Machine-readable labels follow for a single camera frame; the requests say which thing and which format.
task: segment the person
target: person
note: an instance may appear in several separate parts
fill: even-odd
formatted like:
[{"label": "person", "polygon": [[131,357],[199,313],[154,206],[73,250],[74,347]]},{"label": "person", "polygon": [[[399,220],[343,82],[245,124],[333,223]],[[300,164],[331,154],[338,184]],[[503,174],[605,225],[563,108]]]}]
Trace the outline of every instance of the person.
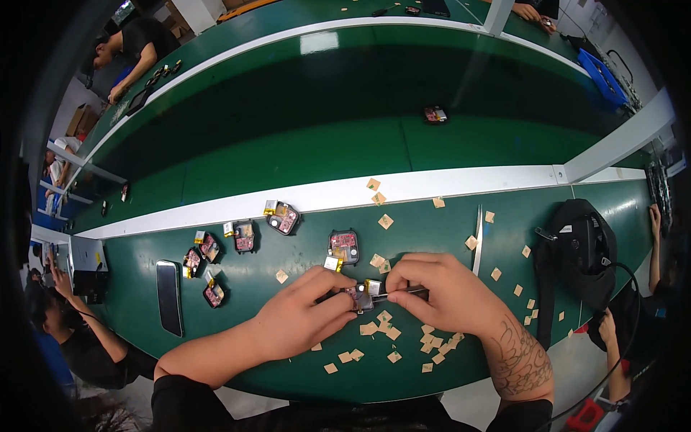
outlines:
[{"label": "person", "polygon": [[[27,282],[29,317],[37,331],[55,338],[70,370],[82,381],[106,389],[124,388],[140,375],[153,379],[156,360],[96,319],[72,294],[70,278],[55,267],[51,252],[48,260],[55,288],[47,288],[40,281]],[[71,308],[61,304],[62,298]]]},{"label": "person", "polygon": [[156,18],[138,17],[114,35],[98,37],[81,69],[91,81],[94,70],[109,64],[118,53],[122,53],[129,62],[135,64],[134,69],[111,89],[108,100],[114,104],[127,88],[140,79],[158,60],[179,47],[180,42],[173,33]]},{"label": "person", "polygon": [[[657,204],[648,209],[652,230],[653,246],[650,256],[650,279],[648,288],[652,296],[641,298],[638,308],[638,293],[629,282],[612,300],[602,314],[595,314],[597,326],[588,326],[590,339],[607,353],[607,369],[611,370],[628,347],[626,357],[612,371],[608,383],[608,399],[619,402],[630,398],[645,382],[653,367],[657,353],[661,350],[667,309],[676,301],[674,272],[672,280],[661,278],[660,272],[660,226],[661,215]],[[638,321],[634,334],[634,325]]]},{"label": "person", "polygon": [[[76,154],[77,150],[82,146],[82,141],[72,136],[57,138],[55,145],[63,149],[69,154]],[[44,159],[44,176],[50,176],[50,182],[55,187],[64,186],[69,180],[68,176],[73,174],[74,170],[70,169],[70,161],[57,155],[52,150],[46,150],[46,158]],[[51,195],[53,191],[46,191],[46,198]]]},{"label": "person", "polygon": [[[452,420],[433,396],[357,408],[306,402],[242,420],[234,420],[226,411],[214,389],[244,370],[305,352],[355,319],[352,299],[346,293],[316,303],[330,290],[355,283],[341,273],[312,267],[270,299],[254,318],[164,354],[154,370],[152,429],[476,431]],[[429,301],[405,292],[411,283],[428,288]],[[389,273],[386,292],[389,301],[422,322],[480,339],[501,397],[487,431],[533,432],[546,427],[554,400],[547,353],[499,297],[453,255],[406,254]]]},{"label": "person", "polygon": [[[526,21],[537,23],[549,35],[557,31],[555,21],[559,18],[559,0],[515,0],[511,11]],[[543,19],[548,19],[550,24],[546,26]]]}]

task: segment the phone screen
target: phone screen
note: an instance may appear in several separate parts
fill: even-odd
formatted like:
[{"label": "phone screen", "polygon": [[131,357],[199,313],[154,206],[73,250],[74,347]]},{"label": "phone screen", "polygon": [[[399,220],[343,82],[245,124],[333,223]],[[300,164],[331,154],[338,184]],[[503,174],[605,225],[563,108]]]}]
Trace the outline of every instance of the phone screen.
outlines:
[{"label": "phone screen", "polygon": [[182,337],[182,312],[178,294],[178,267],[170,261],[156,263],[156,287],[161,325],[175,336]]}]

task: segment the backpack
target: backpack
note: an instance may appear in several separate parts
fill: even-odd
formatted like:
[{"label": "backpack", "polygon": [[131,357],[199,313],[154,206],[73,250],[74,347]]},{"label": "backpack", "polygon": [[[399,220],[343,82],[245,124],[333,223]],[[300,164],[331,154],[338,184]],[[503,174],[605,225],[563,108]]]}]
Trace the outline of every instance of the backpack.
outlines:
[{"label": "backpack", "polygon": [[534,253],[539,280],[537,340],[551,343],[554,285],[561,282],[578,300],[604,311],[616,286],[616,237],[605,219],[583,199],[566,200],[552,216]]}]

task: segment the tattooed forearm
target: tattooed forearm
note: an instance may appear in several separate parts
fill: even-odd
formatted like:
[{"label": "tattooed forearm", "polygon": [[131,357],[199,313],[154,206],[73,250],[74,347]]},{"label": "tattooed forearm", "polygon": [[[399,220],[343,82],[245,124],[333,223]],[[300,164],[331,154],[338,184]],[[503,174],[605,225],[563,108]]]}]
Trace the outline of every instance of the tattooed forearm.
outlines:
[{"label": "tattooed forearm", "polygon": [[502,334],[491,340],[500,358],[492,362],[492,380],[500,396],[518,395],[542,386],[552,377],[552,364],[538,341],[525,327],[504,316]]}]

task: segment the person's hand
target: person's hand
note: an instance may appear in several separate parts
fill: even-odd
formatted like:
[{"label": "person's hand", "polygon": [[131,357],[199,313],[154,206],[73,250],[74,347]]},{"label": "person's hand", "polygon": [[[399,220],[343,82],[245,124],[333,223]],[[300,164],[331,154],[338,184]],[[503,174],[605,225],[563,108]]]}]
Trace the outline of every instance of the person's hand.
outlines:
[{"label": "person's hand", "polygon": [[258,355],[264,361],[296,356],[357,318],[354,312],[349,312],[353,300],[345,292],[316,304],[327,292],[354,287],[356,283],[320,265],[310,268],[247,322]]},{"label": "person's hand", "polygon": [[[543,19],[548,19],[549,22],[551,22],[551,25],[550,25],[550,26],[544,25],[544,24],[542,23],[542,20],[543,20]],[[543,29],[544,31],[546,31],[547,34],[550,35],[550,36],[552,36],[552,34],[554,34],[554,32],[557,31],[557,26],[556,26],[556,24],[554,23],[554,21],[552,21],[552,18],[546,17],[546,16],[544,16],[544,15],[540,15],[540,27],[542,27],[542,29]]]},{"label": "person's hand", "polygon": [[67,275],[67,273],[55,266],[51,266],[50,272],[53,274],[55,290],[66,299],[71,299],[73,296],[72,283],[70,283],[70,277]]},{"label": "person's hand", "polygon": [[514,11],[519,17],[527,21],[540,20],[540,14],[538,14],[538,11],[535,10],[535,8],[533,6],[530,6],[529,4],[514,3],[511,7],[511,10]]},{"label": "person's hand", "polygon": [[[429,290],[429,302],[405,292],[408,286]],[[406,254],[386,277],[388,300],[420,321],[448,332],[480,335],[507,306],[451,254]]]},{"label": "person's hand", "polygon": [[656,241],[660,240],[660,224],[662,223],[662,216],[660,216],[660,209],[657,204],[648,207],[650,213],[650,228],[652,229],[652,236]]},{"label": "person's hand", "polygon": [[600,337],[605,345],[616,344],[616,327],[609,308],[605,310],[605,316],[600,321]]},{"label": "person's hand", "polygon": [[111,104],[116,104],[117,101],[120,100],[120,98],[125,94],[126,91],[127,87],[122,85],[122,83],[120,82],[117,86],[111,89],[111,95],[108,96],[108,101]]},{"label": "person's hand", "polygon": [[55,257],[53,256],[53,248],[48,246],[48,251],[46,252],[46,256],[48,257],[48,264],[50,264],[50,268],[52,269],[55,266]]}]

